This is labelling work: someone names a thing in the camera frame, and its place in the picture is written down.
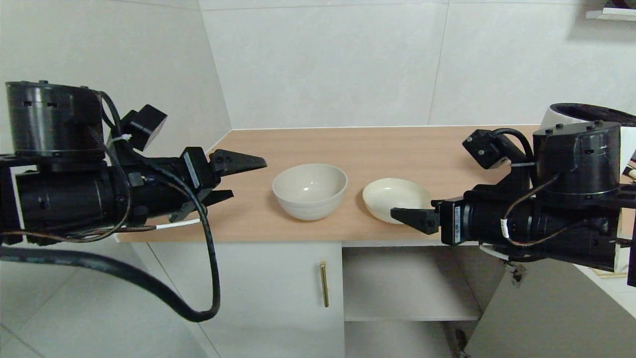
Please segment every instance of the deep bowl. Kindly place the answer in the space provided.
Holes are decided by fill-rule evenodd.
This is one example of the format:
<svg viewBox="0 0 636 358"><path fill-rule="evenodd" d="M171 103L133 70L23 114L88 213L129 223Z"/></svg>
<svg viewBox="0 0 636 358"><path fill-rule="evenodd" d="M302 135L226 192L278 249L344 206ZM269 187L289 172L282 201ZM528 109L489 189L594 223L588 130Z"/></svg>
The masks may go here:
<svg viewBox="0 0 636 358"><path fill-rule="evenodd" d="M333 213L342 202L347 175L329 164L303 164L279 174L272 190L279 204L300 220L319 220Z"/></svg>

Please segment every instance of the cable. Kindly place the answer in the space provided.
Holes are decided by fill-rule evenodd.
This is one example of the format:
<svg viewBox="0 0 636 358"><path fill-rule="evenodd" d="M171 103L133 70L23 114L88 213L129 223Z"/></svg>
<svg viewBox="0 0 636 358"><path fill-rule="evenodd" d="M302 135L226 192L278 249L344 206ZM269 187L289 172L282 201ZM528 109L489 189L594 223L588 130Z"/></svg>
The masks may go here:
<svg viewBox="0 0 636 358"><path fill-rule="evenodd" d="M153 170L170 178L179 184L183 190L188 193L190 199L194 202L197 211L199 213L199 217L201 220L201 225L203 226L204 234L205 234L205 243L207 244L207 252L208 257L210 259L210 270L212 274L212 306L207 311L195 312L196 317L200 320L195 320L194 322L201 322L204 320L208 320L216 316L221 307L221 282L219 278L219 267L216 262L216 252L214 250L214 239L212 238L212 232L210 230L210 223L207 220L207 215L204 212L203 204L199 200L196 194L192 192L192 190L176 175L170 173L169 171L157 166L156 164L148 163Z"/></svg>
<svg viewBox="0 0 636 358"><path fill-rule="evenodd" d="M512 204L510 204L510 206L508 206L508 209L506 210L504 216L500 219L501 221L501 234L506 238L506 239L510 239L510 233L508 231L508 216L510 215L510 213L513 211L513 209L515 208L515 206L519 205L519 203L521 203L522 201L530 198L531 196L533 196L534 194L537 194L538 192L542 191L543 188L547 187L548 185L552 184L555 182L555 180L558 179L558 177L560 176L560 173L555 174L554 176L552 176L552 178L550 178L547 182L539 185L538 187L534 187L532 188L530 191L528 191L526 194L524 194L522 197L520 197L519 199L513 201Z"/></svg>
<svg viewBox="0 0 636 358"><path fill-rule="evenodd" d="M102 92L104 99L106 100L109 109L111 110L111 114L114 118L114 127L117 131L120 131L120 119L119 114L117 113L117 109L114 107L114 104L110 97L104 92ZM140 160L143 164L151 167L156 172L160 173L164 177L172 180L176 185L178 185L194 202L194 205L197 209L197 212L200 217L201 225L204 229L205 241L207 244L207 251L210 260L210 270L212 275L212 306L207 311L195 311L191 307L189 307L174 291L172 291L169 287L163 284L161 281L157 280L155 277L147 274L146 272L126 264L124 262L120 262L109 257L104 257L101 255L90 254L88 252L77 252L77 251L67 251L67 250L49 250L49 249L33 249L33 248L9 248L0 245L0 260L2 261L13 261L13 262L28 262L34 264L54 264L54 265L62 265L62 266L75 266L81 268L88 268L96 271L100 271L103 273L107 273L109 275L116 276L121 278L122 280L126 280L134 285L137 285L148 292L154 294L159 299L161 299L164 303L170 306L177 314L182 316L184 319L192 321L192 322L202 322L205 320L209 320L216 316L220 307L221 307L221 288L220 288L220 279L219 279L219 270L218 263L216 261L216 252L214 250L214 240L212 237L212 233L210 230L210 223L207 220L206 211L204 210L204 206L199 200L199 198L192 192L190 187L183 182L178 176L172 174L171 172L161 168L160 166L152 163L143 155L139 155L134 152L130 144L126 141L119 141L122 145L138 160ZM122 220L110 229L106 229L105 232L99 234L95 238L83 239L80 241L75 238L66 238L63 236L57 236L55 234L48 233L37 233L26 230L19 231L8 231L8 232L0 232L0 236L8 235L8 234L28 234L38 237L44 238L53 238L59 241L70 241L70 242L90 242L97 241L97 238L101 236L109 236L111 233L116 232L117 230L123 230L125 228L121 228L125 219L127 218L130 206L131 206L131 190L128 181L126 180L125 173L121 168L117 158L112 156L111 161L113 165L118 168L118 171L123 174L124 184L127 190L127 210L126 214L122 218Z"/></svg>
<svg viewBox="0 0 636 358"><path fill-rule="evenodd" d="M186 320L202 322L208 319L207 315L202 315L202 312L197 312L190 308L188 304L186 304L163 282L135 266L111 259L110 257L81 251L50 250L42 248L9 248L1 246L0 260L10 262L28 262L30 264L74 266L100 271L121 278L122 280L128 281L154 294Z"/></svg>
<svg viewBox="0 0 636 358"><path fill-rule="evenodd" d="M111 115L113 116L115 127L118 129L121 129L119 113L117 112L117 108L115 107L113 100L105 92L102 92L102 96L104 100L106 101L106 104L108 105ZM190 187L185 182L183 182L183 180L181 180L178 176L161 168L155 163L152 163L151 161L148 160L148 158L145 158L143 155L135 152L132 146L130 145L130 143L128 143L127 141L120 141L119 143L121 143L121 145L129 152L129 154L135 157L137 160L141 161L143 164L149 166L157 173L160 173L164 177L168 178L169 180L172 180L174 183L180 186L188 194L190 199L193 201L197 209L197 212L199 214L201 225L203 226L203 230L205 234L205 243L207 246L208 257L210 260L210 271L212 275L212 306L207 311L193 311L189 306L186 305L187 309L189 309L188 316L186 317L182 315L181 313L180 315L184 317L185 319L190 320L192 322L202 322L204 320L209 320L213 318L219 312L219 309L221 307L221 283L219 278L218 263L216 261L216 251L214 250L214 239L212 237L212 232L210 230L210 223L207 220L207 211L206 211L207 209L204 209L204 206L199 200L199 198L197 197L197 195L194 194L194 192L192 192Z"/></svg>
<svg viewBox="0 0 636 358"><path fill-rule="evenodd" d="M188 195L188 193L185 190L183 190L180 186L178 186L176 184L173 184L172 182L170 182L167 179L164 179L164 178L162 178L160 176L152 176L150 178L147 178L147 177L143 176L142 178L144 179L145 182L148 182L148 183L157 182L157 183L166 185L168 187L171 187L174 190L180 192L183 196L187 197L188 200L190 200L190 195ZM207 207L204 206L203 209L204 209L205 214L207 215Z"/></svg>
<svg viewBox="0 0 636 358"><path fill-rule="evenodd" d="M541 238L541 239L538 239L538 240L536 240L536 241L530 241L530 242L526 242L526 243L524 243L524 242L520 242L520 241L515 241L515 240L512 240L511 238L506 238L506 239L508 239L508 242L510 242L510 243L511 243L511 244L513 244L514 246L519 246L519 247L529 247L529 246L533 246L533 245L536 245L536 244L540 244L540 243L542 243L542 242L544 242L544 241L550 240L550 239L552 239L553 237L555 237L555 236L557 236L557 235L559 235L559 234L562 234L562 233L564 233L565 231L568 231L568 230L574 229L575 227L578 227L578 226L580 226L580 225L581 225L581 222L575 222L575 223L573 223L573 224L566 225L566 226L562 227L561 229L559 229L559 230L557 230L557 231L555 231L555 232L551 233L550 235L547 235L545 238Z"/></svg>
<svg viewBox="0 0 636 358"><path fill-rule="evenodd" d="M119 137L121 136L121 118L119 116L119 112L117 112L117 107L115 107L115 103L113 102L111 97L108 95L108 93L101 91L99 92L99 94L102 96L102 98L106 102L106 106L108 106L108 110L111 112L111 116L113 116L113 122L114 122L113 127L116 129L115 134L117 135L117 137Z"/></svg>
<svg viewBox="0 0 636 358"><path fill-rule="evenodd" d="M525 152L525 158L528 161L528 163L534 162L534 154L532 153L532 147L530 146L530 142L528 142L528 138L526 138L523 135L523 133L512 128L499 128L492 131L492 134L494 136L500 136L502 134L510 134L511 136L516 137L521 142L521 145L523 146L523 151Z"/></svg>
<svg viewBox="0 0 636 358"><path fill-rule="evenodd" d="M534 159L534 154L532 153L532 147L530 146L530 142L528 141L528 138L526 138L523 133L521 133L520 131L517 131L516 129L512 129L512 128L498 128L495 129L494 131L492 131L492 134L494 136L500 136L502 134L510 134L511 136L516 137L519 142L521 142L521 145L523 147L523 151L525 152L525 160L527 163L534 163L535 159ZM533 186L537 185L537 173L534 170L530 170L530 181L532 182Z"/></svg>
<svg viewBox="0 0 636 358"><path fill-rule="evenodd" d="M170 229L171 227L179 227L179 226L187 226L198 224L201 222L201 219L194 218L192 220L180 221L180 222L171 222L169 224L159 224L156 226L156 230Z"/></svg>

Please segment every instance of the cabinet door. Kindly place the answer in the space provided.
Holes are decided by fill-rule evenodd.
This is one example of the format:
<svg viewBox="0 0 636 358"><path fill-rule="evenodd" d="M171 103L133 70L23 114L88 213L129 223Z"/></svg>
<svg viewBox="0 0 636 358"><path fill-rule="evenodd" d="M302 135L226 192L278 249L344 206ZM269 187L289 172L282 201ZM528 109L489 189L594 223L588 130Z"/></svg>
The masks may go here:
<svg viewBox="0 0 636 358"><path fill-rule="evenodd" d="M187 302L208 308L211 279L204 244L151 247ZM216 252L221 311L201 327L222 358L344 356L339 242L218 243Z"/></svg>
<svg viewBox="0 0 636 358"><path fill-rule="evenodd" d="M636 320L574 265L506 273L466 347L472 358L636 357Z"/></svg>

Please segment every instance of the ceramic bowl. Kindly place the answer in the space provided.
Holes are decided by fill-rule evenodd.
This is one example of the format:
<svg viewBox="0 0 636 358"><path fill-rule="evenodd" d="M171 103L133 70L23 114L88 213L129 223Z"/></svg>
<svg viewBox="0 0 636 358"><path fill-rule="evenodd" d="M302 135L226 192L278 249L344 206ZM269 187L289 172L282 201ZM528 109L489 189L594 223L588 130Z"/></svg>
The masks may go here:
<svg viewBox="0 0 636 358"><path fill-rule="evenodd" d="M390 224L402 224L391 217L392 208L424 209L431 207L431 195L423 186L410 180L384 178L362 191L364 204L376 218Z"/></svg>
<svg viewBox="0 0 636 358"><path fill-rule="evenodd" d="M279 204L300 220L319 220L342 202L347 175L329 164L303 164L279 174L272 190Z"/></svg>

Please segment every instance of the open cabinet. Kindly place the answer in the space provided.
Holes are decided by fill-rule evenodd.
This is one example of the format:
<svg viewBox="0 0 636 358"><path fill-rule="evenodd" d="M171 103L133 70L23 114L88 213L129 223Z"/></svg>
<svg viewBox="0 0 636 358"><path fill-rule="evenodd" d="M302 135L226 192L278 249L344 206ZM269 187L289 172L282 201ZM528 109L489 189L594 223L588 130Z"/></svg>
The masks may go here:
<svg viewBox="0 0 636 358"><path fill-rule="evenodd" d="M344 248L345 356L453 357L448 329L471 330L481 316L476 297L489 295L486 285L469 284L475 272L465 275L462 270L471 266L482 271L482 278L502 275L503 266L496 260L465 260L476 250Z"/></svg>
<svg viewBox="0 0 636 358"><path fill-rule="evenodd" d="M636 319L565 262L506 274L466 347L471 358L636 357Z"/></svg>

